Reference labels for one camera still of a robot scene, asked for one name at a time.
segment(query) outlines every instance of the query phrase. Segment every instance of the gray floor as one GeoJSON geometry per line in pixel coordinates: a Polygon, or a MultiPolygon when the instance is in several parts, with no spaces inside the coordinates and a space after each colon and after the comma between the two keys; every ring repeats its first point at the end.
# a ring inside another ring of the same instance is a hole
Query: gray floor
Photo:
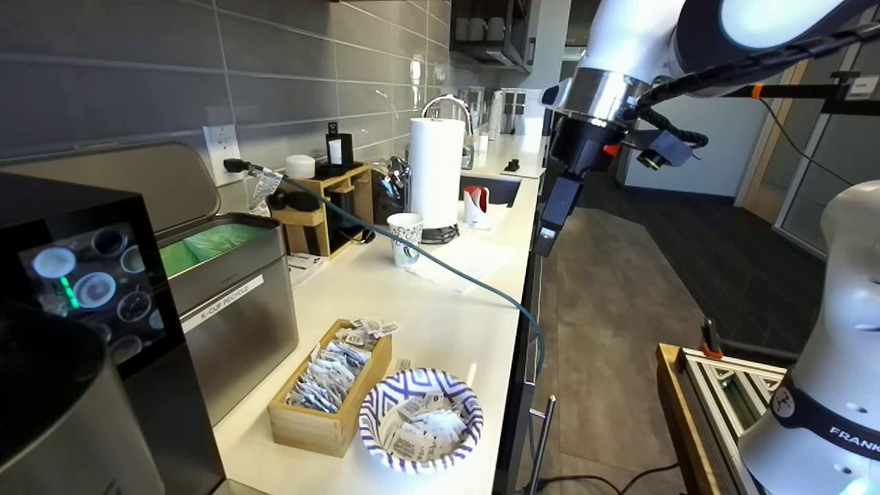
{"type": "MultiPolygon", "coordinates": [[[[540,399],[559,397],[547,477],[635,474],[676,463],[657,399],[657,345],[699,345],[702,312],[654,240],[637,223],[576,210],[544,264],[543,322],[547,372],[540,399]]],[[[544,493],[607,495],[599,482],[549,484],[544,493]]],[[[632,495],[684,493],[679,471],[637,482],[632,495]]]]}

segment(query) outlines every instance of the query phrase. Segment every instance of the gray tile wall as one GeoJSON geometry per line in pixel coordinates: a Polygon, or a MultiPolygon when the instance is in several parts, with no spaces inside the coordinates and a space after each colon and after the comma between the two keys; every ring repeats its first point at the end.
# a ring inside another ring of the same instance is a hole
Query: gray tile wall
{"type": "Polygon", "coordinates": [[[188,141],[236,125],[246,159],[401,155],[435,95],[492,85],[449,55],[450,0],[2,0],[0,159],[188,141]]]}

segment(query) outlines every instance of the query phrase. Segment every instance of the kitchen counter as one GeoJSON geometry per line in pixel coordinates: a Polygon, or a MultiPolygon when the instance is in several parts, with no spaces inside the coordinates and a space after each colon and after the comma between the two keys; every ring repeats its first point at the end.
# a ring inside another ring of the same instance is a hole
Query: kitchen counter
{"type": "MultiPolygon", "coordinates": [[[[492,260],[481,278],[523,298],[534,210],[540,196],[540,146],[523,137],[494,137],[475,151],[468,176],[521,176],[512,210],[494,206],[494,228],[468,228],[442,249],[428,249],[453,268],[492,260]]],[[[225,477],[255,489],[285,493],[492,493],[512,353],[518,338],[518,309],[501,298],[468,287],[438,271],[398,271],[387,240],[349,246],[316,275],[295,287],[301,346],[291,353],[235,414],[217,426],[217,449],[225,477]],[[272,443],[266,405],[283,379],[305,360],[318,337],[335,320],[393,322],[393,364],[435,366],[471,383],[488,425],[475,455],[438,477],[401,477],[382,467],[356,437],[347,456],[325,456],[272,443]]]]}

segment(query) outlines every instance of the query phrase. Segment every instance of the cabinet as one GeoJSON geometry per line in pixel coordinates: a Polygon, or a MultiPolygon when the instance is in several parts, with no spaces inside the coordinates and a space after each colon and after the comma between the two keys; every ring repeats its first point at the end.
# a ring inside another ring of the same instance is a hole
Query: cabinet
{"type": "MultiPolygon", "coordinates": [[[[375,181],[372,181],[368,166],[351,166],[340,176],[316,176],[296,185],[309,188],[323,198],[331,198],[332,203],[345,206],[356,217],[375,223],[375,181]]],[[[327,206],[318,206],[316,213],[272,210],[272,217],[283,223],[290,254],[309,254],[312,250],[309,235],[314,235],[316,254],[331,257],[361,232],[361,228],[358,232],[338,228],[340,217],[331,214],[327,206]]]]}
{"type": "Polygon", "coordinates": [[[485,67],[532,69],[532,0],[453,0],[450,51],[485,67]]]}

